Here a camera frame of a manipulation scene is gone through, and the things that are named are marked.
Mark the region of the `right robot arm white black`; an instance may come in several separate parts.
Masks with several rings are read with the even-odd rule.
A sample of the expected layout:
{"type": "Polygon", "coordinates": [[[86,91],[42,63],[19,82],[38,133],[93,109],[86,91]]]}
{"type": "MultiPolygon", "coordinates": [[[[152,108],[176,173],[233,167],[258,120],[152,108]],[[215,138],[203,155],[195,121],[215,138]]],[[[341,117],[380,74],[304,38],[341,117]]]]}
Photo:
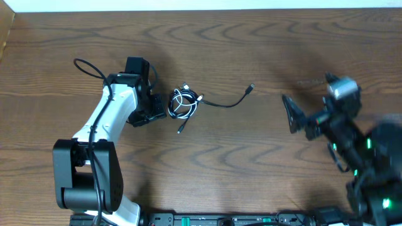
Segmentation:
{"type": "Polygon", "coordinates": [[[354,174],[347,199],[356,216],[373,225],[401,224],[401,126],[385,122],[363,133],[354,123],[361,96],[323,98],[323,109],[310,116],[282,96],[291,133],[304,130],[309,141],[325,136],[338,169],[354,174]]]}

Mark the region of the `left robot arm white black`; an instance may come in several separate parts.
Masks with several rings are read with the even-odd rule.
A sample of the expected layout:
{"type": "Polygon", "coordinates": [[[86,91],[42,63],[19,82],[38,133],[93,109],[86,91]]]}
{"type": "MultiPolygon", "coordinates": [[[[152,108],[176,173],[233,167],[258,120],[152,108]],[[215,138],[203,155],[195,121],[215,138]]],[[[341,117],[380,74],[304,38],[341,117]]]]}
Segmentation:
{"type": "Polygon", "coordinates": [[[91,215],[91,225],[143,221],[140,206],[123,194],[116,144],[126,124],[139,127],[166,116],[160,95],[151,93],[152,69],[138,59],[122,73],[110,74],[89,120],[71,139],[59,139],[53,147],[57,204],[91,215]]]}

